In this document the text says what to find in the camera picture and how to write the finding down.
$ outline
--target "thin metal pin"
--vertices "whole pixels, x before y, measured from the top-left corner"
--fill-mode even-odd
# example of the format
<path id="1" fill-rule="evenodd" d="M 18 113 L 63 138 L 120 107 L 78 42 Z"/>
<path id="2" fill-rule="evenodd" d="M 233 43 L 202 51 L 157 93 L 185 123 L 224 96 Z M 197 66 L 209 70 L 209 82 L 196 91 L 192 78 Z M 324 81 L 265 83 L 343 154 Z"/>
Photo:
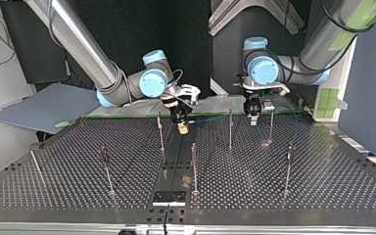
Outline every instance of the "thin metal pin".
<path id="1" fill-rule="evenodd" d="M 288 153 L 287 153 L 287 158 L 288 158 L 288 171 L 286 173 L 286 182 L 285 182 L 285 194 L 284 194 L 284 199 L 286 199 L 289 190 L 289 178 L 290 178 L 290 173 L 291 173 L 291 166 L 292 166 L 292 160 L 295 157 L 295 146 L 293 141 L 289 143 L 288 147 Z"/>
<path id="2" fill-rule="evenodd" d="M 191 147 L 191 158 L 192 158 L 192 166 L 194 168 L 194 195 L 200 194 L 198 191 L 198 185 L 197 185 L 197 145 L 194 143 Z"/>
<path id="3" fill-rule="evenodd" d="M 161 136 L 161 151 L 165 151 L 164 147 L 164 135 L 163 135 L 163 129 L 161 124 L 161 112 L 158 113 L 158 129 L 160 130 L 160 136 Z"/>
<path id="4" fill-rule="evenodd" d="M 102 145 L 102 148 L 100 150 L 100 161 L 102 162 L 102 167 L 105 169 L 106 176 L 108 177 L 109 187 L 110 187 L 109 194 L 114 195 L 116 192 L 115 192 L 115 189 L 113 188 L 112 177 L 109 172 L 109 156 L 108 156 L 106 145 Z"/>
<path id="5" fill-rule="evenodd" d="M 291 162 L 288 160 L 288 171 L 286 173 L 286 183 L 285 183 L 285 193 L 284 193 L 284 199 L 288 196 L 288 187 L 289 187 L 289 177 L 290 177 L 290 172 L 291 172 Z"/>
<path id="6" fill-rule="evenodd" d="M 233 111 L 230 110 L 230 150 L 233 147 L 233 134 L 232 134 L 232 128 L 233 128 Z"/>
<path id="7" fill-rule="evenodd" d="M 36 159 L 36 156 L 35 154 L 33 153 L 33 151 L 29 151 L 32 155 L 32 159 L 33 159 L 33 162 L 35 163 L 35 166 L 36 166 L 36 169 L 38 169 L 39 172 L 41 172 L 41 167 L 39 166 L 38 164 L 38 160 Z"/>
<path id="8" fill-rule="evenodd" d="M 274 110 L 270 114 L 270 131 L 268 133 L 268 143 L 271 144 L 272 140 L 272 133 L 273 133 L 273 121 L 274 121 Z"/>
<path id="9" fill-rule="evenodd" d="M 113 188 L 113 184 L 112 184 L 112 179 L 111 179 L 111 176 L 110 176 L 110 173 L 109 173 L 109 167 L 106 166 L 106 174 L 108 175 L 108 179 L 109 179 L 109 186 L 111 188 L 111 194 L 114 195 L 116 192 L 115 192 L 115 189 Z"/>

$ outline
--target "metal optical table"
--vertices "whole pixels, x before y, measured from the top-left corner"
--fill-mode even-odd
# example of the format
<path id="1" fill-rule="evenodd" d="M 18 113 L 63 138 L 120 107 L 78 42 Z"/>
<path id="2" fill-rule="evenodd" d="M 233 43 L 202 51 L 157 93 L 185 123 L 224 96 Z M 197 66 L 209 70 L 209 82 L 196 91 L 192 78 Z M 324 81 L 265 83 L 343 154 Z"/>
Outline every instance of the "metal optical table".
<path id="1" fill-rule="evenodd" d="M 310 116 L 276 116 L 270 145 L 270 116 L 233 116 L 231 150 L 230 116 L 196 117 L 188 135 L 161 122 L 164 152 L 156 118 L 83 118 L 34 151 L 37 163 L 4 168 L 0 230 L 376 234 L 376 165 Z"/>

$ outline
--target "perforated metal surface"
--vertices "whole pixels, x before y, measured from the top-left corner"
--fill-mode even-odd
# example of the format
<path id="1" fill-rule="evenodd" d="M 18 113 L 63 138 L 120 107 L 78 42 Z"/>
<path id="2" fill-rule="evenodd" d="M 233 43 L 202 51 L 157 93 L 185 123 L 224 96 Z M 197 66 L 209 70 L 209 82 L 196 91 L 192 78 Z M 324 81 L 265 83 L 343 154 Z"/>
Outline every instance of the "perforated metal surface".
<path id="1" fill-rule="evenodd" d="M 285 197 L 286 152 L 294 136 L 294 116 L 275 117 L 273 143 L 268 147 L 263 144 L 270 117 L 260 117 L 257 126 L 250 126 L 246 117 L 233 120 L 232 151 L 229 117 L 197 126 L 200 195 L 191 196 L 191 209 L 376 212 L 376 178 L 361 160 L 340 149 L 328 128 L 300 119 Z"/>
<path id="2" fill-rule="evenodd" d="M 299 117 L 285 197 L 286 151 L 296 122 L 276 116 L 273 143 L 264 146 L 269 119 L 250 126 L 246 117 L 234 117 L 229 151 L 229 117 L 195 123 L 185 136 L 172 133 L 163 118 L 164 156 L 155 118 L 82 121 L 36 152 L 42 175 L 30 156 L 0 173 L 0 221 L 376 226 L 376 167 L 309 117 Z M 197 196 L 188 190 L 194 189 L 194 142 Z M 99 162 L 103 144 L 112 157 L 115 197 Z M 152 206 L 156 190 L 172 189 L 188 190 L 185 207 L 166 213 Z"/>
<path id="3" fill-rule="evenodd" d="M 163 120 L 168 143 L 172 124 Z M 0 181 L 0 209 L 143 210 L 163 162 L 155 119 L 88 119 L 50 144 L 36 157 L 9 167 Z M 106 172 L 99 161 L 107 146 L 116 195 L 111 197 Z"/>

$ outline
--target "black wall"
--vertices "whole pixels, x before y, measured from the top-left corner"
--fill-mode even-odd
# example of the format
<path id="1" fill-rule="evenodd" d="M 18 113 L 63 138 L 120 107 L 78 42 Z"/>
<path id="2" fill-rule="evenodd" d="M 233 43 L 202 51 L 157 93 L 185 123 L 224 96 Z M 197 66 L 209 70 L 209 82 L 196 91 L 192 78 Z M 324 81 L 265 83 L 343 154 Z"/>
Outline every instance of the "black wall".
<path id="1" fill-rule="evenodd" d="M 142 57 L 146 53 L 163 49 L 172 68 L 184 70 L 182 82 L 198 86 L 202 98 L 209 95 L 210 1 L 72 2 L 102 49 L 127 74 L 144 69 Z M 26 3 L 2 2 L 1 6 L 27 82 L 42 87 L 66 80 L 63 49 L 51 41 L 45 25 Z M 77 64 L 71 66 L 84 83 L 90 83 Z"/>

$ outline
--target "robotic arm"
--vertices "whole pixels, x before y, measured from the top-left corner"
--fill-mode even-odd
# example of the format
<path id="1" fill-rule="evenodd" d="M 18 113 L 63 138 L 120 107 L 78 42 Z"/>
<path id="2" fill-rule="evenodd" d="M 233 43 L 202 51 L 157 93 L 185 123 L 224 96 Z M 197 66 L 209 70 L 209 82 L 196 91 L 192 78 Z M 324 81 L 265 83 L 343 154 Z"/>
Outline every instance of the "robotic arm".
<path id="1" fill-rule="evenodd" d="M 24 1 L 94 81 L 104 107 L 122 106 L 144 96 L 159 97 L 180 133 L 188 132 L 188 114 L 197 105 L 200 90 L 178 86 L 162 50 L 146 54 L 142 59 L 145 69 L 127 77 L 109 60 L 67 0 Z"/>
<path id="2" fill-rule="evenodd" d="M 325 18 L 298 57 L 277 56 L 266 46 L 268 40 L 252 37 L 244 42 L 242 87 L 245 113 L 256 124 L 261 110 L 272 109 L 261 99 L 265 91 L 281 96 L 289 93 L 285 83 L 319 85 L 338 64 L 355 38 L 369 31 L 376 22 L 376 0 L 335 1 L 329 12 L 318 0 Z"/>

